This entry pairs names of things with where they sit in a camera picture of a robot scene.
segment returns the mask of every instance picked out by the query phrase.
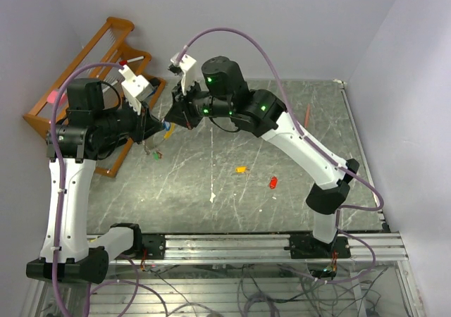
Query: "marble surface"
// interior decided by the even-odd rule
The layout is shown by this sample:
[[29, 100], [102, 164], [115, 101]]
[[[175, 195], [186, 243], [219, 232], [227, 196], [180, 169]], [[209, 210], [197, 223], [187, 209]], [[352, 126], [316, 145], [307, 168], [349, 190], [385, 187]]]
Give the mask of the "marble surface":
[[[268, 89], [272, 80], [249, 81]], [[331, 81], [284, 81], [292, 107], [303, 123], [311, 105], [308, 131], [337, 155], [355, 158], [366, 178], [362, 155], [339, 85]], [[153, 112], [163, 117], [171, 106], [169, 82]], [[218, 122], [233, 129], [228, 119]], [[155, 137], [158, 142], [162, 135]], [[89, 193], [88, 233], [105, 233], [119, 222], [139, 223], [143, 232], [268, 232], [311, 230], [305, 204], [313, 180], [282, 151], [247, 132], [221, 131], [204, 119], [193, 131], [177, 127], [160, 145], [155, 161], [134, 145], [115, 179], [94, 175]], [[250, 174], [237, 175], [247, 166]], [[277, 188], [268, 187], [272, 176]], [[352, 182], [348, 204], [375, 206], [372, 193]], [[380, 230], [376, 212], [342, 213], [346, 230]]]

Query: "gray wall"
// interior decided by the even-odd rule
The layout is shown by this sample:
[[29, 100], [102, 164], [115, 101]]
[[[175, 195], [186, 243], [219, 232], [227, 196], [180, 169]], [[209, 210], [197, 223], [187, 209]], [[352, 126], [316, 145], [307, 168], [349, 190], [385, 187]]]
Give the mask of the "gray wall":
[[0, 0], [0, 315], [18, 316], [49, 215], [44, 141], [22, 119], [80, 50], [57, 0]]
[[[236, 27], [252, 35], [284, 78], [346, 80], [394, 0], [60, 0], [84, 43], [110, 15], [137, 25], [134, 43], [149, 51], [153, 74], [198, 32]], [[223, 54], [246, 77], [270, 77], [257, 51], [237, 35], [207, 35], [190, 52], [199, 62]]]
[[397, 0], [349, 83], [385, 213], [430, 316], [450, 315], [451, 0]]

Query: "red toy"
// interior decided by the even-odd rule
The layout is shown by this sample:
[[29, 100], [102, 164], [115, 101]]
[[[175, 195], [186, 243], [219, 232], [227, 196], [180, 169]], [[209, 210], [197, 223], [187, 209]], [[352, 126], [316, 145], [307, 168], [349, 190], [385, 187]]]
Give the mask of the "red toy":
[[273, 176], [273, 177], [271, 178], [271, 181], [269, 181], [269, 187], [270, 187], [271, 189], [274, 189], [274, 188], [276, 188], [276, 185], [277, 185], [277, 177], [276, 177], [276, 176]]

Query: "wooden rack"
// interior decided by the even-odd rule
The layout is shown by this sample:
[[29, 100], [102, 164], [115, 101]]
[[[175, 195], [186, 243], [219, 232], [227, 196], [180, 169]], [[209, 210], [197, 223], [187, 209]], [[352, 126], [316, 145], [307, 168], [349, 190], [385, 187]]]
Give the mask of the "wooden rack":
[[[47, 132], [50, 129], [50, 120], [47, 117], [40, 116], [44, 107], [48, 105], [47, 97], [50, 93], [58, 89], [67, 77], [77, 68], [84, 66], [88, 63], [94, 62], [119, 62], [122, 60], [129, 60], [143, 56], [141, 61], [130, 63], [129, 66], [136, 75], [142, 74], [146, 79], [150, 80], [154, 76], [144, 73], [144, 69], [152, 59], [152, 56], [146, 51], [138, 51], [129, 46], [125, 39], [133, 31], [135, 25], [129, 20], [110, 17], [106, 19], [105, 24], [100, 30], [93, 36], [93, 38], [87, 43], [82, 51], [75, 57], [72, 63], [63, 71], [58, 77], [55, 83], [50, 86], [47, 92], [42, 95], [41, 99], [35, 104], [35, 106], [26, 113], [23, 118], [36, 130], [36, 132], [42, 137], [46, 138]], [[88, 70], [88, 77], [97, 77], [100, 80], [108, 80], [112, 77], [111, 67], [98, 67], [92, 70]], [[152, 97], [149, 107], [152, 109], [158, 100], [161, 92], [163, 91], [166, 81], [159, 78], [160, 85]], [[66, 114], [67, 105], [62, 106], [57, 120], [60, 120]], [[111, 168], [96, 168], [96, 173], [114, 178], [118, 173], [125, 157], [127, 156], [133, 141], [129, 139], [123, 146], [119, 156], [114, 161]]]

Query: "pink sponge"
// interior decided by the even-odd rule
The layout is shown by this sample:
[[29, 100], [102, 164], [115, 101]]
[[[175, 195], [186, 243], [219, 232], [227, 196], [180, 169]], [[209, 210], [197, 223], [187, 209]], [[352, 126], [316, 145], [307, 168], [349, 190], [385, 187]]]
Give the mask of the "pink sponge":
[[[49, 96], [47, 97], [47, 102], [49, 102], [50, 104], [54, 104], [58, 93], [59, 93], [58, 90], [52, 90], [51, 93], [49, 94]], [[66, 93], [64, 93], [63, 96], [61, 97], [61, 100], [59, 100], [58, 107], [61, 106], [62, 104], [65, 104], [65, 102], [67, 100], [68, 100], [68, 96]]]

